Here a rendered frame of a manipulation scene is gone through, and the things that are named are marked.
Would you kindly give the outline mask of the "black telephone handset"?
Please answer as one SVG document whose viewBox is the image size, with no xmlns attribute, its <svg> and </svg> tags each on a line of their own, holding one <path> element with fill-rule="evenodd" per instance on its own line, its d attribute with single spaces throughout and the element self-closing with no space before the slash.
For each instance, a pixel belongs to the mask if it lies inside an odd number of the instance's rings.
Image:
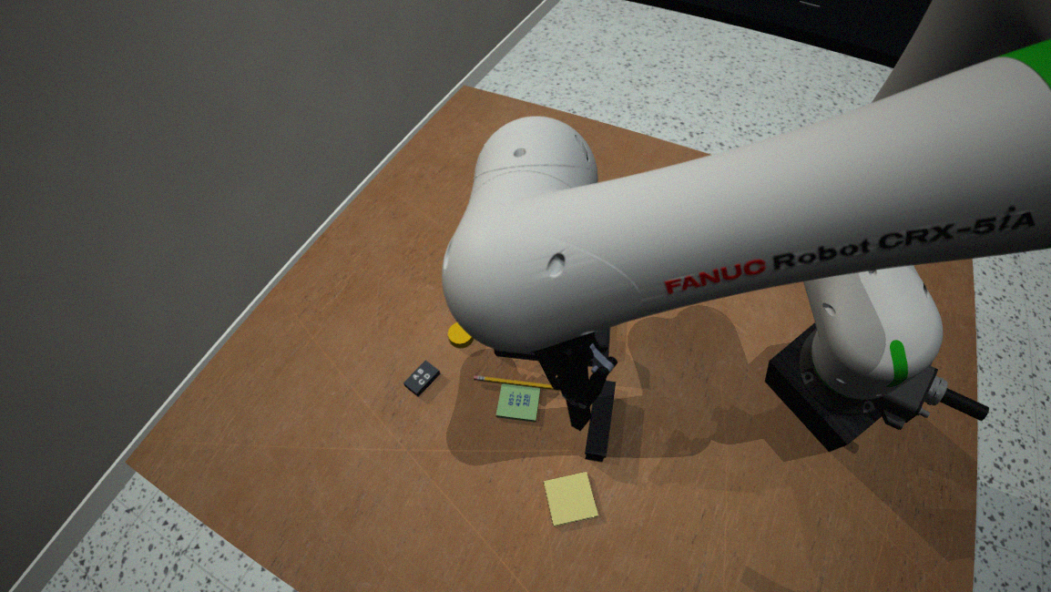
<svg viewBox="0 0 1051 592">
<path fill-rule="evenodd" d="M 609 333 L 607 329 L 595 333 L 597 342 L 600 346 L 599 349 L 600 352 L 607 352 L 607 333 Z"/>
</svg>

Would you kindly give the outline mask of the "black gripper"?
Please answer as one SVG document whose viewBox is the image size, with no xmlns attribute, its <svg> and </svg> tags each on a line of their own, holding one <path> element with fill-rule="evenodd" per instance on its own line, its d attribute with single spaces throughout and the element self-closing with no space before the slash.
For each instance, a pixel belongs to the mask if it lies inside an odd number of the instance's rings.
<svg viewBox="0 0 1051 592">
<path fill-rule="evenodd" d="M 569 347 L 574 348 L 569 349 Z M 591 404 L 601 394 L 606 377 L 618 361 L 612 356 L 605 358 L 599 351 L 594 332 L 536 350 L 534 353 L 550 385 L 555 390 L 559 389 L 566 399 L 571 426 L 581 431 L 591 420 Z M 589 360 L 592 360 L 593 368 L 592 375 L 588 379 Z"/>
</svg>

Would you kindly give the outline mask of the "pale yellow sticky note pad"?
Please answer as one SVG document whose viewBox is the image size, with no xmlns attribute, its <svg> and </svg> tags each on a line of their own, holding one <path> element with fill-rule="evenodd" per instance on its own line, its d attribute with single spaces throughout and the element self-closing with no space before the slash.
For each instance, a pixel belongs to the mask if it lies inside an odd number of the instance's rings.
<svg viewBox="0 0 1051 592">
<path fill-rule="evenodd" d="M 553 526 L 597 517 L 588 472 L 544 481 Z"/>
</svg>

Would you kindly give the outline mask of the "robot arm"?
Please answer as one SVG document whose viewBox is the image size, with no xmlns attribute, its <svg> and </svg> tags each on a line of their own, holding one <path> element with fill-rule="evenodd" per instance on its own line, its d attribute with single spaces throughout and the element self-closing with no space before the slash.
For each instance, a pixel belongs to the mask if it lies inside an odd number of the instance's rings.
<svg viewBox="0 0 1051 592">
<path fill-rule="evenodd" d="M 1051 248 L 1051 0 L 933 0 L 871 104 L 597 182 L 555 118 L 486 141 L 444 256 L 463 331 L 534 352 L 803 282 L 818 403 L 898 430 L 923 403 L 983 421 L 931 366 L 943 323 L 914 265 Z"/>
</svg>

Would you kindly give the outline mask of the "light green sticky note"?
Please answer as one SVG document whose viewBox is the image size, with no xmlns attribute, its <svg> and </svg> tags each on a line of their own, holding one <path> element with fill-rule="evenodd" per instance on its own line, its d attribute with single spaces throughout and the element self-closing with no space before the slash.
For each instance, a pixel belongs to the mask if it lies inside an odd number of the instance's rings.
<svg viewBox="0 0 1051 592">
<path fill-rule="evenodd" d="M 496 417 L 536 422 L 540 389 L 501 383 Z"/>
</svg>

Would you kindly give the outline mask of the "yellow pencil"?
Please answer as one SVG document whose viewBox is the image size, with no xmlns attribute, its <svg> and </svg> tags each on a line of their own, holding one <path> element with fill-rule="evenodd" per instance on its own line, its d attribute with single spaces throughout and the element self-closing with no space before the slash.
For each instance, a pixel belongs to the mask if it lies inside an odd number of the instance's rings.
<svg viewBox="0 0 1051 592">
<path fill-rule="evenodd" d="M 527 387 L 535 387 L 535 388 L 542 388 L 542 389 L 555 390 L 551 385 L 544 385 L 543 383 L 529 383 L 529 382 L 521 382 L 521 381 L 514 381 L 514 380 L 507 380 L 507 379 L 485 377 L 485 376 L 476 376 L 476 375 L 474 375 L 474 380 L 476 380 L 476 381 L 483 381 L 483 382 L 490 382 L 490 383 L 504 383 L 504 385 L 520 385 L 520 386 L 527 386 Z"/>
</svg>

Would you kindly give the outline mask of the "yellow flat cylinder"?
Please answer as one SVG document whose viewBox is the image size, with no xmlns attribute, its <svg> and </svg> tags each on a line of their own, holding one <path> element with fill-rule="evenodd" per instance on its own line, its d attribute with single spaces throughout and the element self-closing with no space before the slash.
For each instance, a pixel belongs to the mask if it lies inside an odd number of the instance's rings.
<svg viewBox="0 0 1051 592">
<path fill-rule="evenodd" d="M 449 336 L 450 343 L 455 348 L 465 348 L 465 347 L 468 347 L 470 344 L 472 344 L 472 342 L 474 340 L 474 338 L 470 336 L 468 333 L 466 333 L 463 331 L 462 328 L 460 328 L 460 325 L 458 324 L 458 322 L 455 322 L 449 328 L 448 336 Z"/>
</svg>

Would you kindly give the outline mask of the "black desk phone body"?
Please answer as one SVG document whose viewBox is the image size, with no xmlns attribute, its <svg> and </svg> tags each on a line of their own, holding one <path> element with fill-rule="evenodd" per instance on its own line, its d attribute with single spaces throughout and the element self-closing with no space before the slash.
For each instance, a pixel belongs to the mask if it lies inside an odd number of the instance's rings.
<svg viewBox="0 0 1051 592">
<path fill-rule="evenodd" d="M 526 359 L 526 360 L 538 361 L 538 359 L 536 358 L 536 354 L 534 352 L 514 353 L 514 352 L 501 352 L 501 350 L 495 350 L 495 355 L 496 356 L 501 356 L 501 358 L 517 358 L 517 359 Z M 609 355 L 609 341 L 607 341 L 607 352 L 605 353 L 605 358 L 607 358 L 607 355 Z M 593 363 L 592 360 L 589 361 L 588 362 L 588 366 L 592 366 L 592 363 Z"/>
</svg>

